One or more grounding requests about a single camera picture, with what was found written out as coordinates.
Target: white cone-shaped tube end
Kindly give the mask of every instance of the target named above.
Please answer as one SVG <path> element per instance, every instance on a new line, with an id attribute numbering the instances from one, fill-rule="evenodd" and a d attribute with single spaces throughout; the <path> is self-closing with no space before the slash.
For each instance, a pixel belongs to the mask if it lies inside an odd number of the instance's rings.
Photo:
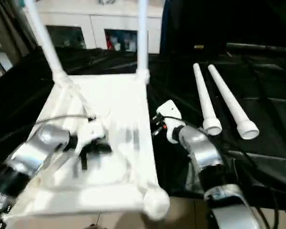
<path id="1" fill-rule="evenodd" d="M 259 135 L 258 128 L 255 123 L 250 120 L 246 120 L 238 124 L 237 130 L 239 135 L 245 140 L 256 138 Z"/>
<path id="2" fill-rule="evenodd" d="M 161 188 L 149 189 L 143 202 L 145 214 L 155 221 L 163 219 L 170 208 L 170 198 Z"/>
<path id="3" fill-rule="evenodd" d="M 218 135 L 223 130 L 218 118 L 207 118 L 203 123 L 204 130 L 208 132 L 209 135 Z"/>

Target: white cabinet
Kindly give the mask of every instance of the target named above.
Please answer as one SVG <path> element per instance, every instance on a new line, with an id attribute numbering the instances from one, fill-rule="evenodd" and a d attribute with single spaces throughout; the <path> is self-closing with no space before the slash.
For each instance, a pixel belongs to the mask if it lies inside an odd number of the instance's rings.
<path id="1" fill-rule="evenodd" d="M 46 25 L 54 46 L 74 48 L 96 48 L 89 15 L 40 13 L 41 21 Z"/>
<path id="2" fill-rule="evenodd" d="M 149 3 L 148 51 L 159 53 L 163 2 L 150 0 Z M 98 0 L 40 0 L 36 6 L 56 47 L 108 49 L 112 41 L 108 35 L 106 40 L 106 33 L 110 33 L 111 38 L 112 33 L 123 33 L 131 38 L 132 46 L 136 46 L 138 0 L 117 0 L 108 5 L 101 5 Z M 118 37 L 121 50 L 133 50 Z"/>
<path id="3" fill-rule="evenodd" d="M 95 44 L 97 48 L 107 49 L 107 31 L 134 31 L 138 29 L 137 17 L 124 16 L 91 16 Z M 148 52 L 159 53 L 161 37 L 161 19 L 148 18 Z"/>

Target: white pvc pipe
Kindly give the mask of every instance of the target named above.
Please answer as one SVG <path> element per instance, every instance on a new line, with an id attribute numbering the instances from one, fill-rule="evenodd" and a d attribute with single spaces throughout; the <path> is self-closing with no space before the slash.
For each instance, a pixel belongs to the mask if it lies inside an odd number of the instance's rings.
<path id="1" fill-rule="evenodd" d="M 259 135 L 258 128 L 255 123 L 248 118 L 215 66 L 211 64 L 208 66 L 208 69 L 237 124 L 237 130 L 240 136 L 246 140 L 257 137 Z"/>
<path id="2" fill-rule="evenodd" d="M 208 90 L 206 88 L 199 64 L 195 63 L 193 65 L 193 68 L 197 83 L 197 90 L 199 94 L 202 114 L 204 116 L 204 122 L 203 122 L 204 130 L 206 130 L 210 135 L 218 135 L 221 133 L 222 127 L 220 121 L 215 115 L 214 108 L 212 106 L 211 99 Z"/>
<path id="3" fill-rule="evenodd" d="M 139 31 L 138 31 L 138 70 L 148 69 L 147 45 L 147 8 L 148 0 L 140 0 Z"/>
<path id="4" fill-rule="evenodd" d="M 31 17 L 31 22 L 33 23 L 36 34 L 39 35 L 41 40 L 41 47 L 52 70 L 53 79 L 55 77 L 65 77 L 67 75 L 62 69 L 61 62 L 59 61 L 57 53 L 51 42 L 50 35 L 41 22 L 41 18 L 37 12 L 34 1 L 35 0 L 25 0 L 25 5 L 28 8 L 28 13 Z"/>

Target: black plastic sheet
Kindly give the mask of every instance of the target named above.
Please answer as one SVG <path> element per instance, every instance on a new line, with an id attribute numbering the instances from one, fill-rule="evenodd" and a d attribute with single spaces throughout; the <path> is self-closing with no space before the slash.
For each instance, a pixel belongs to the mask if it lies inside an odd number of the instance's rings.
<path id="1" fill-rule="evenodd" d="M 134 73 L 136 54 L 102 50 L 57 49 L 68 74 Z M 265 57 L 205 57 L 150 55 L 150 84 L 147 86 L 149 113 L 172 99 L 183 118 L 196 126 L 203 122 L 194 79 L 193 63 L 199 62 L 215 113 L 223 132 L 215 137 L 223 156 L 235 172 L 252 205 L 273 207 L 269 188 L 280 208 L 286 209 L 286 59 Z M 260 136 L 254 140 L 240 138 L 224 101 L 208 70 L 213 63 L 239 103 L 256 123 Z M 38 48 L 0 78 L 0 138 L 34 122 L 53 82 L 48 64 Z M 0 143 L 0 163 L 22 141 L 30 129 L 11 135 Z M 184 189 L 187 173 L 187 152 L 178 144 L 170 144 L 165 133 L 153 139 L 159 184 L 171 196 L 201 198 L 199 190 Z M 255 162 L 253 168 L 242 152 Z"/>

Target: tile floor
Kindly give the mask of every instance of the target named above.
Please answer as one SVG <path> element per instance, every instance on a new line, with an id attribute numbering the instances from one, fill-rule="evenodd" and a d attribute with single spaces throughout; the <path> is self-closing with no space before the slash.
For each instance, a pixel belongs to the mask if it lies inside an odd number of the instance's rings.
<path id="1" fill-rule="evenodd" d="M 31 219 L 18 222 L 15 229 L 84 229 L 95 224 L 106 229 L 207 229 L 205 219 L 207 207 L 202 200 L 171 198 L 167 219 L 154 223 L 140 213 L 102 213 L 85 216 L 66 216 L 59 218 Z M 270 226 L 273 225 L 272 209 L 262 209 Z M 279 229 L 286 229 L 286 212 L 279 212 Z"/>

